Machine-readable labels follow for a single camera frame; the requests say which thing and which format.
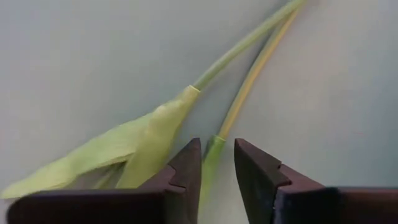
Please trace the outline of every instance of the yellow stem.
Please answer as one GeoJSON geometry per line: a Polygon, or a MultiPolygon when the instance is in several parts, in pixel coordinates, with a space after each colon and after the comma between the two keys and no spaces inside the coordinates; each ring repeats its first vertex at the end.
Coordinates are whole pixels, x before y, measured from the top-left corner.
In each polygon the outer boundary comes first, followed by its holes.
{"type": "Polygon", "coordinates": [[[283,26],[280,27],[280,29],[277,28],[275,30],[275,32],[269,38],[269,41],[267,41],[267,44],[261,50],[261,53],[254,62],[252,68],[250,69],[248,77],[245,79],[239,93],[237,94],[235,100],[233,101],[232,106],[228,111],[227,116],[225,117],[224,123],[221,126],[221,129],[218,133],[218,136],[220,138],[226,139],[228,137],[229,130],[231,129],[233,123],[235,122],[239,110],[241,109],[244,100],[249,94],[255,79],[257,78],[258,74],[261,72],[264,65],[270,59],[272,53],[278,46],[280,40],[283,38],[287,29],[290,27],[293,20],[299,13],[299,9],[302,7],[302,5],[303,4],[301,4],[295,11],[293,11],[286,21],[282,21],[282,23],[284,22],[283,26]]]}

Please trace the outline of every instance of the white surface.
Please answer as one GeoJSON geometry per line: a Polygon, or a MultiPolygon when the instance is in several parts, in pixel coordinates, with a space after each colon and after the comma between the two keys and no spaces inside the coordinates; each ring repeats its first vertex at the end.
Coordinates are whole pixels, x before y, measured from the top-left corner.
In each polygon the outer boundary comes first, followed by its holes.
{"type": "MultiPolygon", "coordinates": [[[[262,72],[233,138],[325,185],[398,187],[398,1],[310,0],[262,72]]],[[[247,223],[224,152],[203,223],[247,223]]]]}
{"type": "MultiPolygon", "coordinates": [[[[0,188],[172,98],[283,3],[0,1],[0,188]]],[[[397,9],[309,0],[231,139],[324,184],[398,185],[397,9]]],[[[206,90],[177,147],[217,131],[256,51],[206,90]]],[[[247,223],[231,150],[202,223],[247,223]]]]}
{"type": "MultiPolygon", "coordinates": [[[[0,189],[173,98],[284,3],[0,0],[0,189]]],[[[216,132],[257,51],[204,92],[177,147],[216,132]]]]}

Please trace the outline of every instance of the gray background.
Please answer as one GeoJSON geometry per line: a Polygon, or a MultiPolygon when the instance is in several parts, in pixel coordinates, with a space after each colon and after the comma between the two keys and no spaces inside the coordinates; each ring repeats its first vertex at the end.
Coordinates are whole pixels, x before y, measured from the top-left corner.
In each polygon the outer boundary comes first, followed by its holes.
{"type": "MultiPolygon", "coordinates": [[[[284,3],[0,0],[0,188],[171,99],[284,3]]],[[[231,132],[202,223],[247,223],[235,137],[323,184],[398,185],[397,9],[309,0],[231,132]]],[[[205,90],[176,149],[217,132],[258,48],[205,90]]]]}

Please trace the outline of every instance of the metal jaw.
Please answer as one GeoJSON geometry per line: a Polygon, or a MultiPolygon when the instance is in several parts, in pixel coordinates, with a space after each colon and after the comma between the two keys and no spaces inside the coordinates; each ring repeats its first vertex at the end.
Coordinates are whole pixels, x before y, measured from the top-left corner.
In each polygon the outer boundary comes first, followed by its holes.
{"type": "Polygon", "coordinates": [[[250,224],[398,223],[398,190],[324,187],[243,139],[236,176],[250,224]]]}
{"type": "Polygon", "coordinates": [[[55,190],[28,195],[8,224],[196,224],[201,182],[200,140],[192,139],[138,189],[55,190]]]}

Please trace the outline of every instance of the plant stem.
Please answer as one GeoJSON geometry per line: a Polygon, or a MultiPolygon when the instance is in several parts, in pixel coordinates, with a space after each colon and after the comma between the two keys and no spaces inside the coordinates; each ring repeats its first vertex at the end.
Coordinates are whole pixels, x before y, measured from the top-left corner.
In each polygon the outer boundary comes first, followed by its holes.
{"type": "Polygon", "coordinates": [[[285,21],[281,22],[281,24],[275,29],[275,31],[269,37],[269,40],[265,44],[264,48],[261,50],[253,66],[251,67],[248,76],[243,82],[241,89],[236,95],[228,111],[228,114],[225,117],[223,125],[221,126],[221,129],[218,133],[218,136],[220,138],[226,139],[228,137],[229,130],[231,129],[233,123],[235,122],[236,117],[238,116],[238,113],[243,105],[243,102],[248,96],[254,81],[256,80],[257,76],[261,73],[261,70],[264,68],[264,65],[270,59],[272,53],[274,53],[280,40],[283,38],[287,29],[290,27],[290,25],[292,24],[293,20],[295,19],[298,13],[299,13],[299,8],[297,8],[294,12],[292,12],[291,15],[285,19],[285,21]]]}
{"type": "Polygon", "coordinates": [[[245,36],[239,41],[231,50],[226,52],[219,58],[211,67],[195,82],[193,85],[198,90],[202,90],[207,84],[216,76],[216,74],[225,68],[225,66],[232,61],[239,53],[255,43],[260,37],[266,34],[285,16],[290,14],[296,9],[304,0],[293,0],[288,2],[284,7],[279,9],[274,15],[265,20],[259,27],[252,31],[249,35],[245,36]]]}

